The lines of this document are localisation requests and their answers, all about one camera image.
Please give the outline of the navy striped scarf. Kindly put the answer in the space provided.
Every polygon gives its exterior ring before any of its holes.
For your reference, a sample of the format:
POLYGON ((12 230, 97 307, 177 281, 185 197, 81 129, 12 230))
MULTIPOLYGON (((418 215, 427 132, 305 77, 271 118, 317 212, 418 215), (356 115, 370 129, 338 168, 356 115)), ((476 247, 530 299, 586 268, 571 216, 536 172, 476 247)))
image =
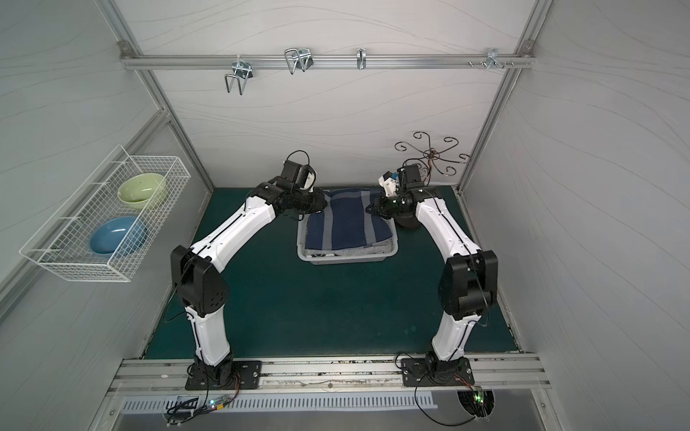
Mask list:
POLYGON ((386 220, 367 211, 380 194, 362 188, 326 190, 328 206, 309 216, 305 247, 334 251, 391 239, 386 220))

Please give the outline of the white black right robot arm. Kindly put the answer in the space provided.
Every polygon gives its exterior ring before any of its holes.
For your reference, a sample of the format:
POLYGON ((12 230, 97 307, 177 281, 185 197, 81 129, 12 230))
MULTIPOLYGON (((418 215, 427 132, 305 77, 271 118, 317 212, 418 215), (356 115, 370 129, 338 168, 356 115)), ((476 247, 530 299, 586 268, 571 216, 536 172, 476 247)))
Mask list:
POLYGON ((436 189, 424 185, 417 165, 384 173, 378 185, 383 194, 367 207, 368 213, 420 224, 445 259, 438 283, 443 314, 426 357, 427 375, 440 380, 460 368, 474 327, 497 303, 498 258, 470 239, 436 189))

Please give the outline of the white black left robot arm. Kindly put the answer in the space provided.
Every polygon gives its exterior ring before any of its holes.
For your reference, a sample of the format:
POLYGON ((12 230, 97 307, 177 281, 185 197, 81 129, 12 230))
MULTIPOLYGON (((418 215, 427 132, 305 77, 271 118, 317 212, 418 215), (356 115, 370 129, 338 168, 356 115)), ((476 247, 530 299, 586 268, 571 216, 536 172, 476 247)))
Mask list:
POLYGON ((192 377, 206 385, 230 385, 233 353, 226 337, 224 309, 227 264, 262 228, 285 211, 312 214, 327 206, 316 187, 316 171, 286 160, 280 175, 254 188, 225 222, 190 247, 171 253, 172 284, 184 305, 195 341, 192 377))

